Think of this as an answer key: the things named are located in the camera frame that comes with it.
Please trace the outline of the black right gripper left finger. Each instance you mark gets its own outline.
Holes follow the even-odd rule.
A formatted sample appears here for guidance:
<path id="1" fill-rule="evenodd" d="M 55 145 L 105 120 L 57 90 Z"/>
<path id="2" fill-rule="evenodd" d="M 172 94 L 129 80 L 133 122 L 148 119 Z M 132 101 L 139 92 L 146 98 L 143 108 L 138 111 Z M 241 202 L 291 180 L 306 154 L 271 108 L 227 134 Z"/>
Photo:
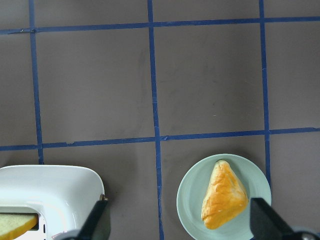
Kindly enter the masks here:
<path id="1" fill-rule="evenodd" d="M 76 240 L 108 240 L 111 233 L 110 208 L 107 200 L 93 206 Z"/>

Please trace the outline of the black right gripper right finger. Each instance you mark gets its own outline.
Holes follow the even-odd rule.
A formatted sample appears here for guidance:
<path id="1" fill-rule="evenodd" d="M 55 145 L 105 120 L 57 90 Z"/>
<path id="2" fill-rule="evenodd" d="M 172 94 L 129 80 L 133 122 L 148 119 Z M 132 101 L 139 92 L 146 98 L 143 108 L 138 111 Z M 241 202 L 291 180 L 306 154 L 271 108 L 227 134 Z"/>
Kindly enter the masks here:
<path id="1" fill-rule="evenodd" d="M 292 228 L 260 197 L 251 198 L 249 227 L 255 240 L 287 240 Z"/>

